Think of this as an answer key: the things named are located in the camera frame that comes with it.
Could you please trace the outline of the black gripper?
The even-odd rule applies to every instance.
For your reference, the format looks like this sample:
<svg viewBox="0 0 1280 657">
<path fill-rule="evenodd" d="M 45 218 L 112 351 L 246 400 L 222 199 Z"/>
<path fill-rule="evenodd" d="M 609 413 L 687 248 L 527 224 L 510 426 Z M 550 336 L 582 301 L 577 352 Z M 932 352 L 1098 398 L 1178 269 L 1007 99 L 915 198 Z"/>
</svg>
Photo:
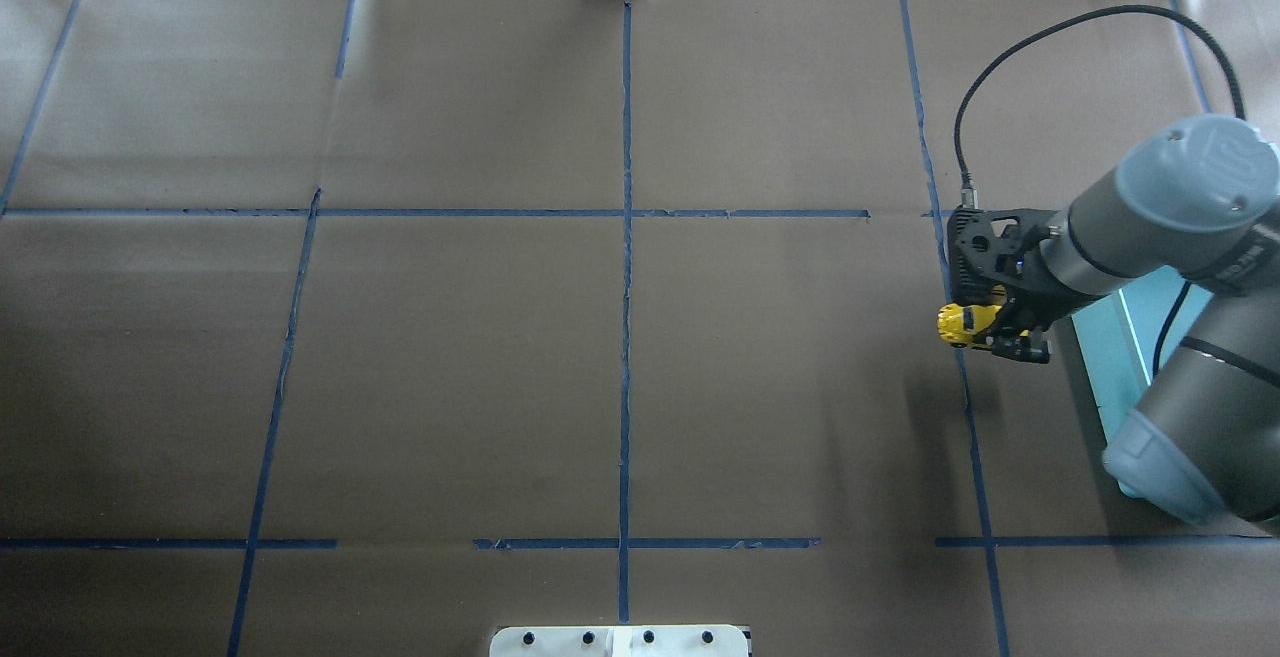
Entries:
<svg viewBox="0 0 1280 657">
<path fill-rule="evenodd" d="M 989 352 L 1020 364 L 1048 364 L 1042 330 L 1079 307 L 1079 295 L 1053 280 L 1004 280 L 1005 302 L 989 327 Z"/>
</svg>

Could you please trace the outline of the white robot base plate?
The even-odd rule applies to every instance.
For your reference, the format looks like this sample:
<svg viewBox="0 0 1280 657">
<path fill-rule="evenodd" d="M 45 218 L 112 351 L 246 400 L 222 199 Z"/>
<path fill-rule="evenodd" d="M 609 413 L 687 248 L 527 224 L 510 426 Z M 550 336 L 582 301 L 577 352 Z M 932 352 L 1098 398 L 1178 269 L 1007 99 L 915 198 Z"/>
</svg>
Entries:
<svg viewBox="0 0 1280 657">
<path fill-rule="evenodd" d="M 732 624 L 508 626 L 489 656 L 751 656 L 750 630 Z"/>
</svg>

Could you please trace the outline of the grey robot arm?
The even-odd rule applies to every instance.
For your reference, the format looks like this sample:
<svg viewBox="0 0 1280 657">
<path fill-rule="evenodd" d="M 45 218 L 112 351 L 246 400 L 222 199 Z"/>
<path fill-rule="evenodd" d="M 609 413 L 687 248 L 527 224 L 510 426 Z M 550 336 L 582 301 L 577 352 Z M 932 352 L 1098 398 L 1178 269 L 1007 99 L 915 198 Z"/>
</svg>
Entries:
<svg viewBox="0 0 1280 657">
<path fill-rule="evenodd" d="M 1164 128 L 1053 214 L 1009 297 L 1053 323 L 1161 268 L 1210 293 L 1102 464 L 1162 511 L 1277 534 L 1277 147 L 1238 117 Z"/>
</svg>

